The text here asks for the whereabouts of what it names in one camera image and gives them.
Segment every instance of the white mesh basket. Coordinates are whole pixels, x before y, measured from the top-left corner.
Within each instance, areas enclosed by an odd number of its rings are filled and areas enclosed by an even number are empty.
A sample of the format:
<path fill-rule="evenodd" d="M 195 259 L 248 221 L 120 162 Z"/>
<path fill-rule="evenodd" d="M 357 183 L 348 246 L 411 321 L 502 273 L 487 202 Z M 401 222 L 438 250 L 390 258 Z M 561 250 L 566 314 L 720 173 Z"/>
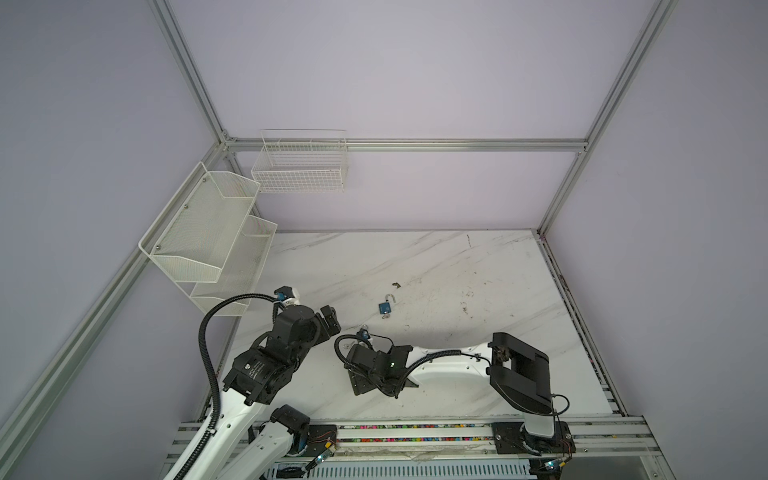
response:
<path fill-rule="evenodd" d="M 207 312 L 222 300 L 241 293 L 252 293 L 264 268 L 266 254 L 272 244 L 277 225 L 248 215 L 243 230 L 235 239 L 230 258 L 216 283 L 196 283 L 190 298 Z M 217 315 L 241 316 L 251 299 L 230 303 Z"/>
<path fill-rule="evenodd" d="M 265 193 L 343 192 L 348 168 L 343 130 L 262 130 L 251 174 Z"/>
<path fill-rule="evenodd" d="M 277 225 L 250 215 L 258 182 L 208 171 L 202 164 L 191 175 L 200 179 L 184 204 L 155 238 L 161 214 L 139 248 L 207 312 L 222 300 L 254 291 Z M 231 303 L 217 315 L 240 316 L 249 303 Z"/>

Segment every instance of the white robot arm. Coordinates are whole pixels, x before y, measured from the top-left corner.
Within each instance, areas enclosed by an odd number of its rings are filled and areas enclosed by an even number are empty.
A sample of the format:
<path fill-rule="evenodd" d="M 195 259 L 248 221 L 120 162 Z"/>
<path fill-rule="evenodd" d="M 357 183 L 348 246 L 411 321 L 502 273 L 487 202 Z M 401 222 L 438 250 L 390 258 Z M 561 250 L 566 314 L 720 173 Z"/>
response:
<path fill-rule="evenodd" d="M 246 451 L 224 468 L 235 447 L 277 392 L 290 382 L 309 350 L 339 333 L 336 311 L 330 306 L 315 313 L 298 303 L 290 287 L 275 291 L 276 297 L 248 293 L 224 300 L 203 318 L 200 354 L 208 375 L 213 408 L 166 480 L 245 480 L 259 478 L 278 458 L 306 445 L 310 418 L 290 406 L 273 412 L 270 422 Z M 223 392 L 210 363 L 205 329 L 221 308 L 245 298 L 274 302 L 273 328 L 233 361 L 223 381 Z"/>
<path fill-rule="evenodd" d="M 496 332 L 489 343 L 456 348 L 426 349 L 410 345 L 392 347 L 388 352 L 375 351 L 369 341 L 367 327 L 355 335 L 336 338 L 336 355 L 349 370 L 355 395 L 378 389 L 397 397 L 406 387 L 416 387 L 431 379 L 477 376 L 488 379 L 491 386 L 509 405 L 522 412 L 525 420 L 524 445 L 556 443 L 549 386 L 549 358 L 545 353 L 508 333 Z M 356 344 L 343 356 L 339 343 L 354 339 Z M 529 452 L 540 452 L 531 447 Z"/>

